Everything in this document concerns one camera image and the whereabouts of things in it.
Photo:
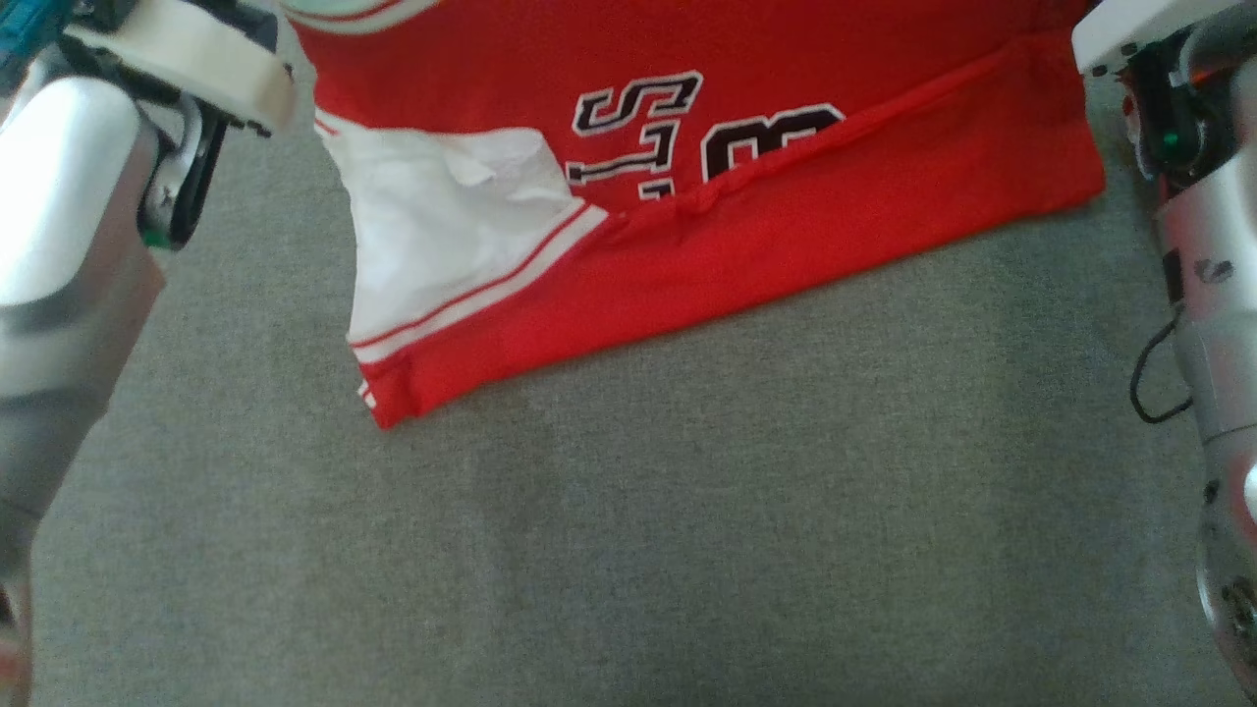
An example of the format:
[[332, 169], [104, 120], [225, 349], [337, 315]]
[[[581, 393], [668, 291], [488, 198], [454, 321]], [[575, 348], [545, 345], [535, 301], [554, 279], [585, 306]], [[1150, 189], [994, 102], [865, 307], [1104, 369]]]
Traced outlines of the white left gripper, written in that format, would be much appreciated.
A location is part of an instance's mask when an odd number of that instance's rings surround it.
[[171, 252], [189, 244], [229, 130], [269, 137], [295, 117], [295, 78], [277, 53], [279, 21], [240, 1], [134, 1], [129, 13], [80, 5], [64, 31], [70, 63], [142, 106], [175, 111], [158, 131], [140, 208], [140, 235]]

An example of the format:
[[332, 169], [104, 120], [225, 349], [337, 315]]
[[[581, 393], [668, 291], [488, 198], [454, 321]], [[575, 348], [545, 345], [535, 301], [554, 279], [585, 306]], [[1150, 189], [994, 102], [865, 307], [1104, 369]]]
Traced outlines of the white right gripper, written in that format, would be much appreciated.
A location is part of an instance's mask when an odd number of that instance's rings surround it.
[[1234, 156], [1237, 92], [1254, 67], [1252, 1], [1095, 1], [1071, 31], [1087, 78], [1125, 89], [1123, 114], [1141, 174], [1190, 187]]

